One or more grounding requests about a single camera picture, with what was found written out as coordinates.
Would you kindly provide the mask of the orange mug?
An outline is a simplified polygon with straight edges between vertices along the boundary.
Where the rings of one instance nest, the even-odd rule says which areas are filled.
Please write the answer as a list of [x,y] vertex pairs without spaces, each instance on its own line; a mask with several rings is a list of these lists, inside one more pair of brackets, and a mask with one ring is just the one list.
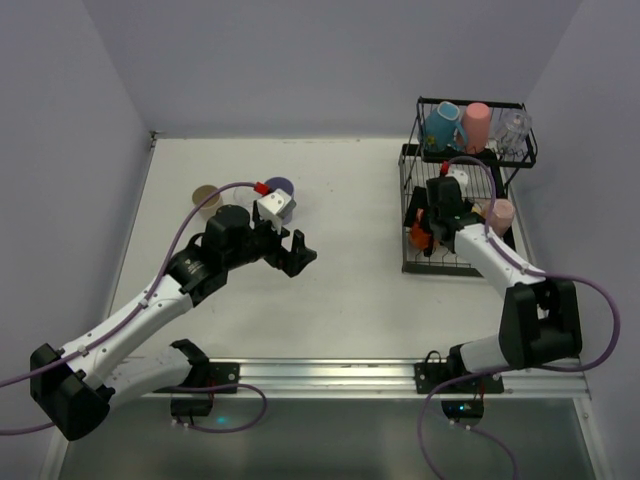
[[427,233],[420,224],[424,214],[422,208],[418,208],[415,220],[409,232],[409,241],[411,245],[421,251],[428,249],[435,250],[439,247],[439,242],[435,240],[430,233]]

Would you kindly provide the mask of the pink ceramic mug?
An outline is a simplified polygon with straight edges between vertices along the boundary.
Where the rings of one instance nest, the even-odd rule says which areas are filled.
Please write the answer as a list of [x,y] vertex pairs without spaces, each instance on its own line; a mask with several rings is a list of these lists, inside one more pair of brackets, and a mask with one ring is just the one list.
[[513,223],[515,212],[514,205],[508,199],[497,199],[491,213],[485,212],[485,218],[495,234],[503,237]]

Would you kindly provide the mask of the lavender cup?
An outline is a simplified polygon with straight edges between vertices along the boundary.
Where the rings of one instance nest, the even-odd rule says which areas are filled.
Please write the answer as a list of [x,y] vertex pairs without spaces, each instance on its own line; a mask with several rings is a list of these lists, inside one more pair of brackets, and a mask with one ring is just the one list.
[[[289,195],[292,201],[294,201],[294,193],[295,188],[294,184],[285,177],[272,177],[266,180],[265,184],[272,190],[283,190],[286,194]],[[294,207],[289,206],[286,211],[287,215],[283,219],[283,224],[287,225],[291,222],[293,217],[293,209]]]

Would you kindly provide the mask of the beige cup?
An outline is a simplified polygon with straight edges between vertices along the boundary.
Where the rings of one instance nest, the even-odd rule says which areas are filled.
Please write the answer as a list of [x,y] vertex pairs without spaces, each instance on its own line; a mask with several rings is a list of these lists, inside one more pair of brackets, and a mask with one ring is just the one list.
[[215,215],[224,205],[223,198],[214,185],[197,187],[192,193],[192,203],[194,206],[199,206],[198,213],[206,219]]

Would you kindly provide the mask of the yellow mug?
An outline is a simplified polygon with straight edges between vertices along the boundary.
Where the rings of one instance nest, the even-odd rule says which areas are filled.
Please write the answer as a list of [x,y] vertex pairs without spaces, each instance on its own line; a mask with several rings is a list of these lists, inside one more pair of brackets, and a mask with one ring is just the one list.
[[483,219],[485,219],[485,218],[486,218],[486,211],[485,211],[485,209],[484,209],[484,208],[481,208],[481,207],[480,207],[480,206],[478,206],[478,205],[475,205],[475,206],[472,208],[472,212],[473,212],[473,213],[475,213],[475,214],[478,214],[478,215],[479,215],[480,217],[482,217]]

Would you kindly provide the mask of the clear glass cup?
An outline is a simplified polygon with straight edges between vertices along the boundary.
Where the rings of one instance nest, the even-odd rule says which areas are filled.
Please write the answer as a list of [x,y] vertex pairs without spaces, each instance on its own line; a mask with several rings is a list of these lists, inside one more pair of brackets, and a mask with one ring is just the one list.
[[233,200],[234,202],[244,208],[250,209],[255,200],[259,199],[260,195],[249,187],[238,187],[234,189]]

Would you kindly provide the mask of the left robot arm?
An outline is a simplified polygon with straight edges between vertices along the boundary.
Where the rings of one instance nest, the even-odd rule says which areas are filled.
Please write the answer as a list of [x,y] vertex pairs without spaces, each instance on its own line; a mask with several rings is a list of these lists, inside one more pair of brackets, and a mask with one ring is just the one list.
[[30,394],[69,441],[94,431],[110,410],[157,389],[205,386],[208,361],[189,340],[177,340],[153,360],[128,356],[174,319],[226,285],[230,271],[259,260],[293,278],[317,254],[299,230],[276,228],[261,207],[220,208],[203,232],[149,284],[102,324],[55,349],[43,344],[30,356]]

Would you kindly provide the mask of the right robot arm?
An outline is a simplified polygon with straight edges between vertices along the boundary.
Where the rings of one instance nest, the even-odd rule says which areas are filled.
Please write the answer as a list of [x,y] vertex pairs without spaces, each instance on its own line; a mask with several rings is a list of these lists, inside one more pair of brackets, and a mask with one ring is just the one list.
[[419,225],[431,243],[469,261],[503,299],[495,335],[450,348],[446,380],[540,367],[581,352],[574,283],[529,266],[473,211],[456,178],[441,175],[414,188],[404,225]]

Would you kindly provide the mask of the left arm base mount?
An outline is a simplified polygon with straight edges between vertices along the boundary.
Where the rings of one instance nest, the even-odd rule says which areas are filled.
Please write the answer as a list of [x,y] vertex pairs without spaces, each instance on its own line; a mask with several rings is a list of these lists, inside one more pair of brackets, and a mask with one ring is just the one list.
[[206,377],[206,387],[225,386],[212,393],[215,394],[236,394],[237,383],[240,378],[240,364],[237,362],[215,361],[209,363],[209,371]]

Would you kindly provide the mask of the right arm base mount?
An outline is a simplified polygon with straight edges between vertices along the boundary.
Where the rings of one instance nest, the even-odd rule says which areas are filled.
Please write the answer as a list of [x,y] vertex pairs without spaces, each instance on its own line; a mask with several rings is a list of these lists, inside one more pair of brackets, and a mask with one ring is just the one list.
[[[444,357],[437,350],[431,350],[424,360],[414,364],[414,382],[418,394],[427,394],[436,386],[467,374],[459,358]],[[492,375],[485,375],[446,386],[441,393],[502,394],[504,391],[501,378],[495,379]]]

